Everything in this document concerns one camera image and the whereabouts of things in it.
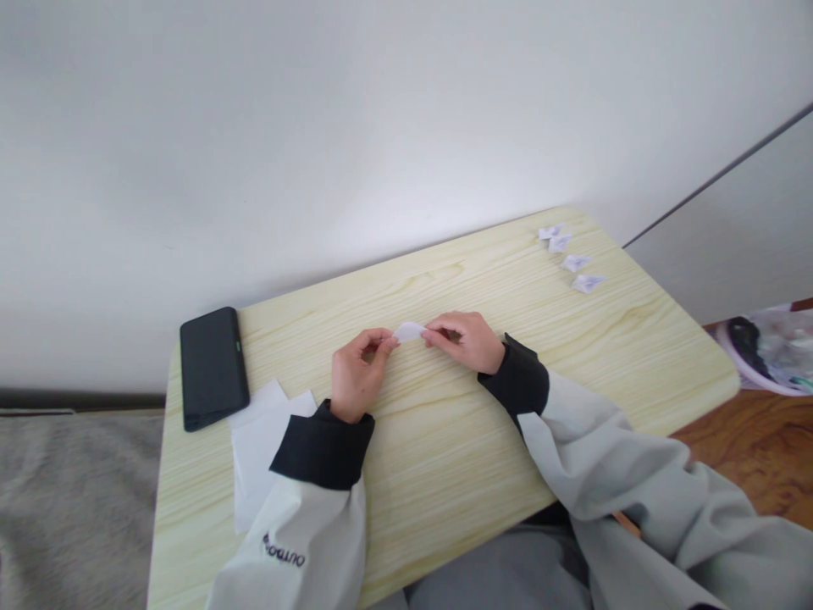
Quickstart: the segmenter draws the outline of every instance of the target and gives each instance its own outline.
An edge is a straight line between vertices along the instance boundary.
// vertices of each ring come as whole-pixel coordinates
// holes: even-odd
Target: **light wood grain tabletop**
[[[566,223],[568,253],[609,280],[570,288],[564,254],[540,226]],[[668,435],[732,397],[734,367],[716,343],[588,216],[555,208],[414,252],[240,311],[252,393],[329,396],[330,357],[361,329],[394,330],[450,310],[479,311],[540,360],[614,400],[633,426]],[[364,465],[365,607],[554,501],[519,433],[474,373],[422,341],[390,358]],[[188,434],[180,349],[169,368],[150,608],[203,607],[241,537],[233,520],[229,426]]]

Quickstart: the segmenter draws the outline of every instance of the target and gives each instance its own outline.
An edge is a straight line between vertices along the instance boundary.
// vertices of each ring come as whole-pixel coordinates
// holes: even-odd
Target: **white paper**
[[[571,273],[576,273],[591,260],[593,260],[593,257],[583,257],[579,256],[578,254],[568,254],[565,257],[565,262],[561,264],[561,267],[563,269],[567,269]]]
[[[279,383],[272,381],[253,397],[232,424],[235,461],[235,533],[247,532],[279,476],[268,467],[279,450],[290,416],[310,417],[316,412],[310,391],[288,400]]]
[[[606,277],[600,277],[598,275],[577,275],[570,287],[584,294],[589,294],[604,280],[606,280]]]
[[[316,413],[316,401],[310,391],[276,405],[251,425],[241,426],[231,435],[237,452],[237,469],[247,496],[265,490],[268,467],[277,454],[291,415],[310,417]]]
[[[573,237],[571,233],[567,235],[559,235],[551,237],[550,241],[548,242],[548,252],[564,252],[567,250],[567,243],[570,241],[570,238]]]
[[[262,417],[265,409],[272,407],[279,402],[288,402],[288,396],[277,380],[271,380],[252,396],[252,401],[248,407],[232,413],[226,418],[232,430],[243,425],[250,424],[255,419]]]
[[[559,223],[558,225],[548,227],[547,229],[545,227],[542,227],[541,229],[539,229],[539,239],[546,240],[550,239],[551,237],[556,237],[561,233],[561,230],[564,228],[564,226],[565,226],[564,223]]]
[[[393,336],[400,342],[415,341],[421,339],[421,333],[426,332],[426,326],[415,324],[414,322],[404,322],[393,333]]]

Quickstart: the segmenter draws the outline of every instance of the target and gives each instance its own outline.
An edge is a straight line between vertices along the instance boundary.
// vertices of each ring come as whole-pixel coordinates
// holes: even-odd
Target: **plastic bag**
[[[760,332],[758,352],[771,377],[785,387],[813,394],[813,309],[764,309],[748,318]]]

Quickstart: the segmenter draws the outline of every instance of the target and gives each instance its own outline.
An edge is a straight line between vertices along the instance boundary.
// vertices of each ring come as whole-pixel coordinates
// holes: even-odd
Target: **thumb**
[[[383,369],[387,365],[387,359],[390,357],[390,354],[399,345],[400,343],[398,343],[398,340],[395,337],[390,337],[386,341],[382,342],[381,345],[379,345],[379,348],[375,351],[373,366],[377,369]]]
[[[433,347],[437,347],[442,352],[446,352],[452,356],[455,360],[461,356],[462,347],[446,339],[437,330],[426,329],[426,331],[421,334],[421,337],[428,341]]]

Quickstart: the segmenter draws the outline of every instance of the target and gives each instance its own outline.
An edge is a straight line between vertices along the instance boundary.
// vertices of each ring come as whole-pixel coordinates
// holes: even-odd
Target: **black smartphone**
[[[223,308],[180,327],[184,430],[194,432],[248,406],[237,311]]]

